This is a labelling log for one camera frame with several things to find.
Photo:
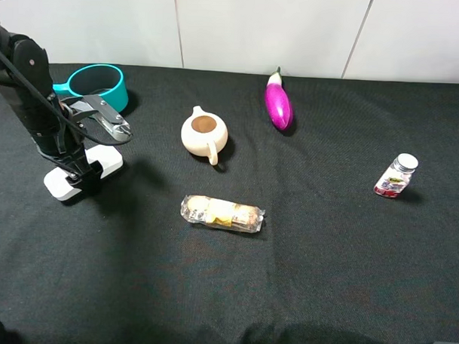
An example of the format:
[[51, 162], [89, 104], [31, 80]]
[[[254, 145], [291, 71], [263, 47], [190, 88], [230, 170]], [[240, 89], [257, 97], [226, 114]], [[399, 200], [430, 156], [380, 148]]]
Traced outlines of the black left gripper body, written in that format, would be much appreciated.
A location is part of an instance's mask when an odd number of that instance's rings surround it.
[[29, 133], [40, 154], [70, 173], [87, 173], [84, 137], [55, 115], [30, 116]]

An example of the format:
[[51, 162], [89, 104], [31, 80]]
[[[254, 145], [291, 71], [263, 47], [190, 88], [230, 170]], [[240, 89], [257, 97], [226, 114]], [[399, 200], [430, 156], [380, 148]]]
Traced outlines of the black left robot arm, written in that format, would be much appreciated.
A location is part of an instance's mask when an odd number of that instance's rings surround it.
[[0, 24], [1, 95], [41, 156], [66, 172], [70, 186], [93, 192], [99, 188], [103, 166], [87, 160], [84, 136], [53, 91], [48, 61], [46, 50], [34, 40]]

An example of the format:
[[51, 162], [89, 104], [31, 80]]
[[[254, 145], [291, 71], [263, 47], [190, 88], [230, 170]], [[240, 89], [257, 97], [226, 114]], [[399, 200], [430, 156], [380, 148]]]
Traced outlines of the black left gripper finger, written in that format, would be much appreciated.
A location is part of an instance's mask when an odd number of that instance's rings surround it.
[[89, 181], [100, 181], [104, 167], [99, 161], [89, 163], [89, 171], [86, 173], [86, 178]]
[[86, 188], [85, 173], [64, 171], [66, 173], [66, 182], [74, 189], [84, 190]]

